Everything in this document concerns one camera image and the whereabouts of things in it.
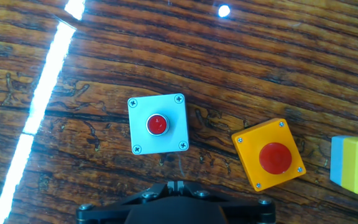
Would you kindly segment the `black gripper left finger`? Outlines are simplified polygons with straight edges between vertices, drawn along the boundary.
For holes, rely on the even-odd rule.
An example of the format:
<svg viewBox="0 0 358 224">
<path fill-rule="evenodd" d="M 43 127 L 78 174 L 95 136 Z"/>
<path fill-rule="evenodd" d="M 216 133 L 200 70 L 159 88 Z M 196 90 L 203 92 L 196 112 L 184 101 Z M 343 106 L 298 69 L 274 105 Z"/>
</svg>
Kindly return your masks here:
<svg viewBox="0 0 358 224">
<path fill-rule="evenodd" d="M 97 207 L 92 203 L 82 204 L 76 210 L 76 224 L 125 222 L 133 208 L 172 196 L 175 192 L 176 182 L 167 182 L 166 184 L 153 184 L 146 190 L 103 207 Z"/>
</svg>

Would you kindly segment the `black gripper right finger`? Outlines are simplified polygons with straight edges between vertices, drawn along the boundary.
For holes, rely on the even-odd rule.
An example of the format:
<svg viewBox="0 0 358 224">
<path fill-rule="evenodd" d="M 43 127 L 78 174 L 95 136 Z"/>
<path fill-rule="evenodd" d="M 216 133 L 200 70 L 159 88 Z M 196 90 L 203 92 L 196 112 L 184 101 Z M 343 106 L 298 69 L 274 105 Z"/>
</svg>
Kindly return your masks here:
<svg viewBox="0 0 358 224">
<path fill-rule="evenodd" d="M 195 182 L 177 182 L 176 196 L 182 214 L 193 214 L 201 223 L 275 223 L 275 204 L 269 198 L 243 200 Z"/>
</svg>

